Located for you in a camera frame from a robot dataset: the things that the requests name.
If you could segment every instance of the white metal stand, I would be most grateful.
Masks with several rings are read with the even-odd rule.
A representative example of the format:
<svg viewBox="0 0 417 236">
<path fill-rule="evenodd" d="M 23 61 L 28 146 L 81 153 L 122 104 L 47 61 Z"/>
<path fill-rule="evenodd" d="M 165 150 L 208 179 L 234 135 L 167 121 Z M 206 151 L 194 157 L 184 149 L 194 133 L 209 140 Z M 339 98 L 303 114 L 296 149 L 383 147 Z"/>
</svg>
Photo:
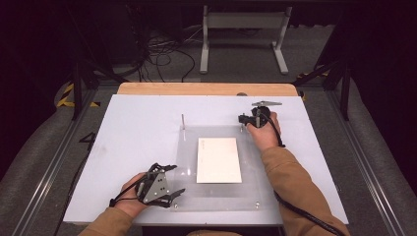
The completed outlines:
<svg viewBox="0 0 417 236">
<path fill-rule="evenodd" d="M 291 10 L 292 8 L 288 7 L 284 13 L 218 13 L 209 12 L 208 6 L 204 6 L 200 73 L 206 74 L 209 71 L 209 29 L 278 29 L 279 27 L 279 37 L 277 41 L 272 42 L 272 48 L 279 70 L 283 75 L 287 75 L 288 68 L 282 56 L 281 45 L 291 16 Z"/>
</svg>

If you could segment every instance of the person's left hand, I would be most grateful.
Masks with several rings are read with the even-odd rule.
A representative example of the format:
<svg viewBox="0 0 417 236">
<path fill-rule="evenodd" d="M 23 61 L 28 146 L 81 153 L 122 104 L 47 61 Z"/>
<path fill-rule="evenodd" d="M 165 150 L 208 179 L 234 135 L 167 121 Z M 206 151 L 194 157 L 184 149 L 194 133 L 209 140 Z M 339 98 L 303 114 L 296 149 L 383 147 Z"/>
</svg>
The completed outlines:
<svg viewBox="0 0 417 236">
<path fill-rule="evenodd" d="M 133 183 L 141 179 L 144 175 L 145 173 L 140 173 L 134 176 L 131 180 L 129 180 L 129 182 L 123 185 L 122 190 L 120 192 L 127 189 Z M 136 218 L 136 216 L 138 216 L 145 208 L 148 207 L 138 201 L 135 188 L 130 189 L 128 192 L 122 195 L 120 199 L 131 199 L 131 200 L 121 200 L 117 202 L 117 204 L 114 207 L 125 211 L 127 214 L 132 216 L 132 218 Z"/>
</svg>

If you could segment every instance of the dark background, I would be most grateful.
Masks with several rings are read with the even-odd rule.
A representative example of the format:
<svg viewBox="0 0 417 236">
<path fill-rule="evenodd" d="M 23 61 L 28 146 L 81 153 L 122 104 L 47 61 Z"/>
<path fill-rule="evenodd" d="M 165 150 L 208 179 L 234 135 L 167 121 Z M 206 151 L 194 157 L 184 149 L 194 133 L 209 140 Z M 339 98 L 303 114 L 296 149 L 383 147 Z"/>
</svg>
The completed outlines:
<svg viewBox="0 0 417 236">
<path fill-rule="evenodd" d="M 198 25 L 201 7 L 141 7 L 136 25 L 143 45 L 149 27 L 182 40 L 181 29 Z M 294 7 L 290 25 L 337 25 L 318 64 L 342 56 L 402 173 L 417 190 L 417 120 L 414 111 L 417 17 L 411 4 L 360 7 Z M 57 6 L 0 3 L 0 100 L 2 177 L 33 131 L 55 111 L 54 97 L 70 80 L 79 58 L 111 70 L 146 57 L 124 5 Z"/>
</svg>

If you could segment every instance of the gray carpet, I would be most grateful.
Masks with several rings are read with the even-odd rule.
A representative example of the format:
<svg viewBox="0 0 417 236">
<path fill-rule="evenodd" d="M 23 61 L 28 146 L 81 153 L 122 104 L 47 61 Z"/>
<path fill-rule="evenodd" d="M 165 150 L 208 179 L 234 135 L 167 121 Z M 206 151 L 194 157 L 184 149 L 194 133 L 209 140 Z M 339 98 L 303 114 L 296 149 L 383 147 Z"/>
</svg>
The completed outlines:
<svg viewBox="0 0 417 236">
<path fill-rule="evenodd" d="M 185 82 L 227 82 L 227 83 L 289 83 L 300 73 L 310 72 L 325 45 L 331 27 L 289 29 L 282 46 L 289 75 L 279 73 L 269 42 L 274 32 L 261 30 L 248 36 L 236 30 L 217 30 L 209 34 L 210 55 L 208 74 L 201 75 L 201 44 L 192 41 L 180 49 L 189 53 L 196 67 Z M 161 66 L 160 73 L 168 81 L 180 81 L 193 62 L 187 56 L 173 52 L 171 63 Z M 160 82 L 155 66 L 147 64 L 147 79 Z M 138 74 L 129 77 L 138 81 Z M 320 80 L 310 84 L 317 85 Z M 57 98 L 65 85 L 57 91 Z M 306 108 L 312 120 L 319 143 L 327 160 L 334 183 L 350 221 L 348 228 L 352 235 L 390 235 L 373 196 L 364 181 L 355 161 L 355 152 L 342 129 L 337 113 L 331 108 L 328 93 L 314 86 L 299 88 L 306 93 Z M 48 189 L 44 202 L 29 227 L 28 235 L 53 235 L 63 210 L 71 181 L 87 152 L 88 144 L 79 140 L 90 132 L 97 133 L 111 94 L 117 86 L 100 86 L 93 101 L 101 102 L 100 107 L 90 107 L 80 127 L 69 143 L 59 172 Z M 12 235 L 23 215 L 37 183 L 46 171 L 56 149 L 70 125 L 73 108 L 59 107 L 58 111 L 42 124 L 21 149 L 8 173 L 0 183 L 0 228 L 1 235 Z M 349 124 L 354 129 L 360 144 L 369 157 L 378 180 L 386 191 L 405 235 L 417 232 L 417 200 L 400 174 L 384 139 L 372 121 L 360 95 L 352 85 L 349 103 Z M 84 226 L 62 223 L 58 235 L 76 235 Z M 135 226 L 129 235 L 141 235 L 141 228 Z"/>
</svg>

